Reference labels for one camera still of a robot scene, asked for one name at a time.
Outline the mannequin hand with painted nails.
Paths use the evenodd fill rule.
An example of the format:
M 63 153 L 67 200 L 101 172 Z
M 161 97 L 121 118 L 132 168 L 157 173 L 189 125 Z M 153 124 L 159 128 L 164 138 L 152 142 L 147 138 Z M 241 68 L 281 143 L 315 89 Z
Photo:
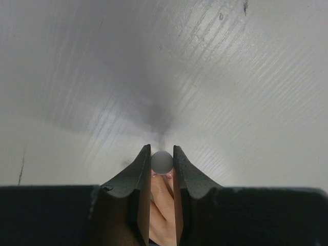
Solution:
M 177 245 L 173 188 L 173 171 L 152 172 L 149 238 L 158 245 Z

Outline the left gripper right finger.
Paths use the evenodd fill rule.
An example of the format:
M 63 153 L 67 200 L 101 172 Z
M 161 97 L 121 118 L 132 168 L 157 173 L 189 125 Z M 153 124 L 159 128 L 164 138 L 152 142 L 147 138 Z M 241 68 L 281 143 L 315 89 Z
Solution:
M 327 193 L 223 187 L 173 148 L 178 245 L 327 245 Z

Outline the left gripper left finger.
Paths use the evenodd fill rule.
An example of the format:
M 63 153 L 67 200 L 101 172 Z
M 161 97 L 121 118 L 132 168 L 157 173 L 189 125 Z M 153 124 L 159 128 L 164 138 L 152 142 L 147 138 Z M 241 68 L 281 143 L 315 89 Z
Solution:
M 1 245 L 148 245 L 150 160 L 102 185 L 1 187 Z

